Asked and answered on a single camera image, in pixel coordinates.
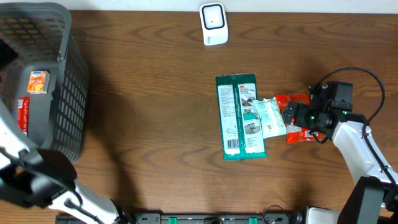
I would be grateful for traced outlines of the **orange tissue pack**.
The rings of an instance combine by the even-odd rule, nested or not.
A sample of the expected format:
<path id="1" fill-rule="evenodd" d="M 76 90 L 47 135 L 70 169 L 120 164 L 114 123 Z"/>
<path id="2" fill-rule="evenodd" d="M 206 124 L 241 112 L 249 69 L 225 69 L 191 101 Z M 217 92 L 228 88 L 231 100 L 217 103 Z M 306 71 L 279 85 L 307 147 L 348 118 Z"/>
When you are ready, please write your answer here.
<path id="1" fill-rule="evenodd" d="M 46 94 L 49 88 L 50 76 L 51 74 L 46 70 L 30 72 L 27 92 L 32 95 Z"/>

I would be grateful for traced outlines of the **dark green packet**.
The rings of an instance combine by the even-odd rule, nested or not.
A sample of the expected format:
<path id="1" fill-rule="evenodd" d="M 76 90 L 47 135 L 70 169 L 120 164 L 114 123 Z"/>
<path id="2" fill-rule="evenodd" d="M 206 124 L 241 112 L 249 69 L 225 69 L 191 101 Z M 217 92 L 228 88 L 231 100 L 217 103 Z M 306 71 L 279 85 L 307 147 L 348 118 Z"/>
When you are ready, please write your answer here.
<path id="1" fill-rule="evenodd" d="M 224 160 L 266 158 L 261 121 L 254 106 L 255 74 L 218 76 L 215 81 Z"/>

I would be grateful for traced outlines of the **light green wipes pack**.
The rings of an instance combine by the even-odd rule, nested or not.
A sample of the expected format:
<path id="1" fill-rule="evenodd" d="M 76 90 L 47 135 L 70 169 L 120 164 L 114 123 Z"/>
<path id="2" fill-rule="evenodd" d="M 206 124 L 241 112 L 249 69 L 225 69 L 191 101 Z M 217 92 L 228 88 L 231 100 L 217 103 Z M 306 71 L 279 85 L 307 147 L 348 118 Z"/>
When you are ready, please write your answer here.
<path id="1" fill-rule="evenodd" d="M 254 100 L 254 106 L 259 115 L 264 139 L 287 134 L 276 97 Z"/>

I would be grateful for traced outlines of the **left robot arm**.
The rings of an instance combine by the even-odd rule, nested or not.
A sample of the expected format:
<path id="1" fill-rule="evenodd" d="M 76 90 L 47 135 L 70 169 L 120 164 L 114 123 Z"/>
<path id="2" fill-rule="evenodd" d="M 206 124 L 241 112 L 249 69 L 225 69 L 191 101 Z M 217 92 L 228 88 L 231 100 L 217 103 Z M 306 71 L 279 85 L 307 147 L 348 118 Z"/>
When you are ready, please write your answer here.
<path id="1" fill-rule="evenodd" d="M 65 212 L 85 223 L 130 223 L 111 199 L 102 198 L 78 179 L 59 151 L 39 149 L 1 105 L 1 200 Z"/>

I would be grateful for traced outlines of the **red snack bag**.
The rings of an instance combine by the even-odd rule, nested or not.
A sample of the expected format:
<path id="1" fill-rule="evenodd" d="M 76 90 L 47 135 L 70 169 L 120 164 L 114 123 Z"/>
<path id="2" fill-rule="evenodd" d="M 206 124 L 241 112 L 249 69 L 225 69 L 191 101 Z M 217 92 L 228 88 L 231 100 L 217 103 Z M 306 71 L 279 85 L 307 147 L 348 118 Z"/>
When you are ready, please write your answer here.
<path id="1" fill-rule="evenodd" d="M 289 102 L 303 103 L 305 105 L 310 105 L 310 98 L 306 94 L 281 94 L 276 95 L 277 104 L 279 105 L 280 112 L 287 108 Z M 300 128 L 297 126 L 285 125 L 287 130 L 287 144 L 293 144 L 296 142 L 303 141 L 314 141 L 315 138 L 310 134 L 310 131 L 305 128 Z"/>

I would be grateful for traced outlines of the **red packet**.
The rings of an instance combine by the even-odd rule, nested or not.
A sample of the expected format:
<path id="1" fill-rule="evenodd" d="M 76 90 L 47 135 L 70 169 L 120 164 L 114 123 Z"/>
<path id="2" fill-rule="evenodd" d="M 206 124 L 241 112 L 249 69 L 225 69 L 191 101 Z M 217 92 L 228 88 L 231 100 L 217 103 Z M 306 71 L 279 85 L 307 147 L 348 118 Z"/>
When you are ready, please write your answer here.
<path id="1" fill-rule="evenodd" d="M 29 129 L 29 105 L 28 96 L 20 97 L 17 101 L 17 125 L 25 135 Z"/>

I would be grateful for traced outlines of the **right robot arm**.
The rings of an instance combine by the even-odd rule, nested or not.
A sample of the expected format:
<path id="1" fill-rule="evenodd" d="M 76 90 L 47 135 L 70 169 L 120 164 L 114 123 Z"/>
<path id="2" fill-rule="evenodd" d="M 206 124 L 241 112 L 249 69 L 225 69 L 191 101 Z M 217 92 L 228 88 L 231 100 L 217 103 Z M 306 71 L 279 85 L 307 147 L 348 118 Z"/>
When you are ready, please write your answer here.
<path id="1" fill-rule="evenodd" d="M 375 143 L 371 128 L 351 103 L 327 100 L 309 106 L 290 102 L 283 110 L 285 124 L 323 133 L 339 149 L 355 187 L 339 212 L 308 208 L 304 223 L 378 223 L 382 207 L 397 211 L 397 173 Z"/>

